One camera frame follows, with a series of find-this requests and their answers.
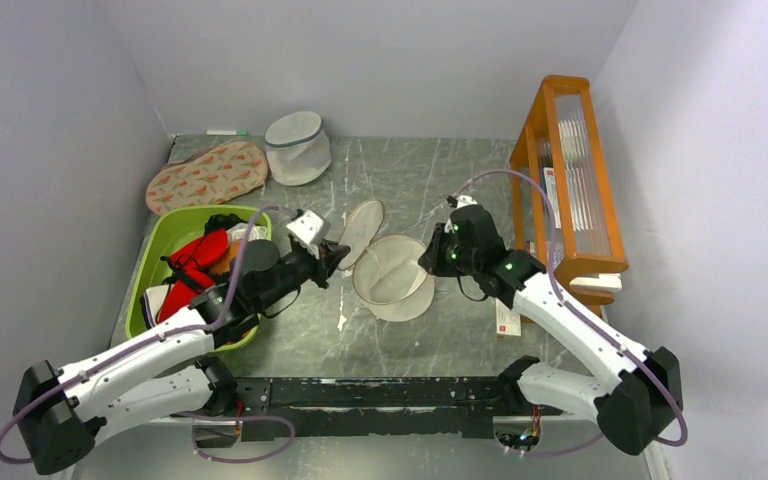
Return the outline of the beige mesh laundry bag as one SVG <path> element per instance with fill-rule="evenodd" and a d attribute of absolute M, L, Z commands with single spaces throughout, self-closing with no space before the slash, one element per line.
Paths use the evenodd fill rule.
<path fill-rule="evenodd" d="M 365 201 L 351 212 L 339 240 L 350 251 L 338 269 L 350 274 L 356 295 L 374 317 L 408 322 L 431 306 L 434 278 L 418 264 L 424 244 L 403 234 L 381 236 L 384 219 L 379 200 Z"/>

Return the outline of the orange bra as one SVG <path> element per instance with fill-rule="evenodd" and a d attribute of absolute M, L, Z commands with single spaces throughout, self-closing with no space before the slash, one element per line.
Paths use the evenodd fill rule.
<path fill-rule="evenodd" d="M 223 272 L 230 272 L 234 268 L 234 262 L 239 254 L 241 244 L 241 240 L 235 240 L 229 244 L 228 250 L 222 259 Z"/>

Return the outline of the red bra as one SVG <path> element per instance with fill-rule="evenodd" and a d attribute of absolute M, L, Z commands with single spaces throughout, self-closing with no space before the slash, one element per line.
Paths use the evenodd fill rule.
<path fill-rule="evenodd" d="M 171 275 L 164 280 L 171 289 L 160 306 L 157 324 L 171 318 L 215 284 L 209 270 L 227 253 L 229 245 L 227 231 L 218 229 L 192 240 L 171 255 L 160 257 L 171 270 Z"/>

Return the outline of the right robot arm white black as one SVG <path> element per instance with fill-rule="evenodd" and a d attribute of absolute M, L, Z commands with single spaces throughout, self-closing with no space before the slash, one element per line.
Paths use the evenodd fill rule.
<path fill-rule="evenodd" d="M 672 423 L 684 425 L 680 363 L 626 337 L 594 314 L 529 252 L 504 244 L 492 215 L 467 196 L 436 224 L 418 263 L 439 278 L 474 280 L 487 298 L 524 316 L 559 341 L 588 370 L 575 374 L 536 358 L 511 369 L 499 391 L 510 413 L 534 404 L 593 422 L 618 450 L 642 453 Z"/>

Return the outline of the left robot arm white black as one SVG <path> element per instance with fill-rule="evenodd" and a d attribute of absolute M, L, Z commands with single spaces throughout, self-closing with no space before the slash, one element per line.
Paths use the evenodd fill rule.
<path fill-rule="evenodd" d="M 52 475 L 95 446 L 160 417 L 233 409 L 236 383 L 216 348 L 257 327 L 267 309 L 312 282 L 326 288 L 350 247 L 330 240 L 243 244 L 229 279 L 204 290 L 170 318 L 130 340 L 62 367 L 40 361 L 25 370 L 13 416 L 0 432 L 19 431 L 23 463 Z"/>

